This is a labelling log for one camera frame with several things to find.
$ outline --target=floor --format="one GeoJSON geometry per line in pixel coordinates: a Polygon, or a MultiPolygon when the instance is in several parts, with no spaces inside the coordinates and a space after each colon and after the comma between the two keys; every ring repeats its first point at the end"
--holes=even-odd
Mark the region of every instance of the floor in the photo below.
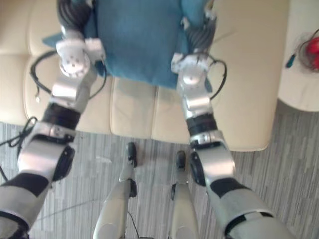
{"type": "MultiPolygon", "coordinates": [[[[0,141],[20,127],[0,124],[0,141]]],[[[79,133],[70,175],[56,183],[32,231],[33,239],[89,239],[102,203],[119,177],[125,145],[138,148],[138,196],[129,202],[141,236],[166,239],[175,182],[174,156],[187,146],[151,140],[79,133]]],[[[288,228],[301,239],[319,238],[319,113],[299,112],[279,102],[272,140],[261,152],[233,153],[237,179],[252,188],[288,228]]],[[[0,163],[8,177],[16,174],[16,152],[0,148],[0,163]]],[[[205,190],[190,190],[203,239],[223,238],[205,190]]],[[[135,237],[127,220],[127,238],[135,237]]]]}

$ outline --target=metal bracket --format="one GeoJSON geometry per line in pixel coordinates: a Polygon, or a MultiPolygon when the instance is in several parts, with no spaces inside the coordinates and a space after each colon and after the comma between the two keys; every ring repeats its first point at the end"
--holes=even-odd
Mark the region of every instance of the metal bracket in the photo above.
{"type": "Polygon", "coordinates": [[[183,98],[186,119],[213,111],[205,85],[211,64],[205,54],[176,53],[173,57],[171,70],[178,73],[177,91],[183,98]]]}

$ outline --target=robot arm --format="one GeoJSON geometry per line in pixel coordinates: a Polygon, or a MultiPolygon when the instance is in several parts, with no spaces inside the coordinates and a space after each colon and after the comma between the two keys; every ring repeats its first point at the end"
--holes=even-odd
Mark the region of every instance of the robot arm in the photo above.
{"type": "Polygon", "coordinates": [[[249,188],[234,178],[235,163],[218,130],[205,86],[214,59],[206,53],[175,54],[172,70],[178,73],[177,90],[193,149],[191,170],[205,186],[216,218],[228,239],[293,239],[288,229],[249,188]]]}
{"type": "MultiPolygon", "coordinates": [[[[90,7],[81,4],[77,11],[88,13],[90,7]]],[[[18,175],[0,186],[1,239],[27,238],[52,183],[66,177],[71,169],[74,149],[69,143],[74,140],[97,76],[94,63],[105,57],[99,39],[84,40],[80,25],[67,21],[72,11],[70,1],[58,1],[64,33],[64,39],[57,43],[60,74],[42,121],[26,139],[18,159],[18,175]]]]}

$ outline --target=beige leather sofa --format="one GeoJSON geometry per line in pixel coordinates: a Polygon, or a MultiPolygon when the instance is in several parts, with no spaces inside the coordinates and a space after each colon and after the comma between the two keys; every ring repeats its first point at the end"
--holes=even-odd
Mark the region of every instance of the beige leather sofa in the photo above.
{"type": "MultiPolygon", "coordinates": [[[[271,137],[282,68],[289,0],[216,0],[218,31],[212,53],[228,63],[228,81],[212,103],[218,126],[232,150],[264,149],[271,137]]],[[[0,0],[0,121],[24,125],[41,118],[49,96],[36,87],[29,67],[48,47],[41,39],[59,32],[55,0],[0,0]]],[[[58,59],[38,67],[52,86],[58,59]]],[[[210,73],[213,86],[222,68],[210,73]]],[[[97,89],[102,83],[98,78],[97,89]]],[[[116,77],[92,99],[79,130],[188,143],[180,98],[175,90],[116,77]]]]}

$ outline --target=black rubber joint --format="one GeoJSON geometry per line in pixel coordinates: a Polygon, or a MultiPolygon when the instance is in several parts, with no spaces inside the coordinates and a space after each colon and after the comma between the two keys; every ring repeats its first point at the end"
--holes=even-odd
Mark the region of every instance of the black rubber joint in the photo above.
{"type": "Polygon", "coordinates": [[[186,122],[191,137],[199,133],[218,130],[214,114],[205,114],[194,118],[188,118],[186,122]]]}
{"type": "Polygon", "coordinates": [[[42,121],[75,130],[80,116],[79,112],[53,103],[46,108],[42,121]]]}

